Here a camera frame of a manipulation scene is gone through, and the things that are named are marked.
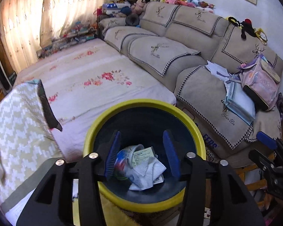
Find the colourful paper cup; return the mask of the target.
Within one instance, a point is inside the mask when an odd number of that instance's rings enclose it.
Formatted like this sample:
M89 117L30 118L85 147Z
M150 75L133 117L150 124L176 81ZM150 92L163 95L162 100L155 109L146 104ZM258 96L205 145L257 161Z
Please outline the colourful paper cup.
M126 170L132 168L132 159L136 151L143 150L142 144L127 146L120 150L114 163L114 176L118 180L126 180Z

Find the yellow rimmed black trash bin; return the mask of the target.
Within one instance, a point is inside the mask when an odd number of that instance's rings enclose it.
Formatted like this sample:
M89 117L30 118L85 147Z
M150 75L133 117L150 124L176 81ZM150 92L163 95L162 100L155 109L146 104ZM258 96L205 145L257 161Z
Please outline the yellow rimmed black trash bin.
M194 121L171 104L153 99L134 99L104 111L87 132L84 155L96 152L100 144L110 140L114 131L120 131L119 151L127 146L144 146L143 150L134 153L132 168L149 157L156 157L166 170L154 181L152 188L142 191L129 190L131 181L128 178L118 180L113 173L110 180L99 183L100 193L118 207L131 212L154 213L179 205L183 201L185 182L178 181L171 174L163 144L165 130L171 132L185 152L206 157L205 144Z

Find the blue plastic document folder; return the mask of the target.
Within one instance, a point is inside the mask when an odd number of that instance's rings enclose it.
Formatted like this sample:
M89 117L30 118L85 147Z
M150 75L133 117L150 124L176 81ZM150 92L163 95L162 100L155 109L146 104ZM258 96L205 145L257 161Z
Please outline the blue plastic document folder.
M255 105L252 99L244 92L238 82L224 82L226 95L224 105L245 123L251 125L256 118Z

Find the pink school backpack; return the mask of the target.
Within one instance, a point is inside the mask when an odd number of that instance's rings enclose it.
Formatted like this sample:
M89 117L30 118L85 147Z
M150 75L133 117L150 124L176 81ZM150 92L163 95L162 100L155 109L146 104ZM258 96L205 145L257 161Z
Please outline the pink school backpack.
M240 66L242 89L252 99L255 108L271 110L277 102L281 78L263 54Z

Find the yellow green patterned tablecloth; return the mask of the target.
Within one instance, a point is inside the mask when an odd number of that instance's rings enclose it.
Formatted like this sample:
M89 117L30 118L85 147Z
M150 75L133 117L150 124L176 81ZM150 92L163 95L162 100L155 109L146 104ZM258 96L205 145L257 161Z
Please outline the yellow green patterned tablecloth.
M58 159L68 158L54 134L62 130L49 105L42 81L17 85L0 103L0 212L16 225L26 203Z

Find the crumpled white tissue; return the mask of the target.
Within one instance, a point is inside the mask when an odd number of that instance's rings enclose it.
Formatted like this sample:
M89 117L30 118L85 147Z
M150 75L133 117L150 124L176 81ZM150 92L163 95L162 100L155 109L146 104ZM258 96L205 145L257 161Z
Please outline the crumpled white tissue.
M129 190L142 191L150 189L154 181L162 175L166 167L156 157L149 157L141 164L129 169L126 172L127 178L131 181Z

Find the beige sectional sofa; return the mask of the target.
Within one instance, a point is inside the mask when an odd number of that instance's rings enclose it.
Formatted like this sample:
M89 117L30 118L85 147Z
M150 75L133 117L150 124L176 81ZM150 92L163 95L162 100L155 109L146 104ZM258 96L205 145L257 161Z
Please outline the beige sectional sofa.
M144 7L137 27L118 17L102 19L98 26L105 42L174 93L178 108L198 126L209 157L237 168L251 163L251 150L271 154L256 135L281 136L279 110L258 111L247 124L224 105L225 85L206 67L216 63L233 74L264 55L281 75L283 60L258 38L242 39L238 27L208 11L159 2Z

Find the low shelf of books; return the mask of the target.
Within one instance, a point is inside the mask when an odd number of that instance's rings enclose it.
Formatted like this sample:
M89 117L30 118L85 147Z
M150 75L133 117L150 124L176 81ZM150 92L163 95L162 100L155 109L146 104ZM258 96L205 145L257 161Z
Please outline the low shelf of books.
M97 38L98 24L82 24L80 21L65 32L61 37L52 39L51 44L36 52L38 59L44 59L61 50L73 47L77 44L86 43Z

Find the pile of plush toys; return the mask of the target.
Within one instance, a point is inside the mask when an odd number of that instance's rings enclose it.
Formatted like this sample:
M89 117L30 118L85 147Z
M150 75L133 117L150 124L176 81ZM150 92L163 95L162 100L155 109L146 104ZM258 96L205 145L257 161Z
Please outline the pile of plush toys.
M158 2L157 14L160 14L164 4L188 6L210 13L214 12L215 5L201 0L120 0L102 6L102 13L97 17L98 25L104 26L133 26L138 27L142 13L150 2Z

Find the cream embroidered curtain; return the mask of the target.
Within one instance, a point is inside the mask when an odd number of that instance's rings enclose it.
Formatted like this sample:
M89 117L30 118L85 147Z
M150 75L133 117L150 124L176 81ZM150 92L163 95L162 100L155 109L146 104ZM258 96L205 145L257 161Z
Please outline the cream embroidered curtain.
M2 0L0 38L12 69L38 61L37 51L70 30L76 22L93 24L96 10L115 0Z

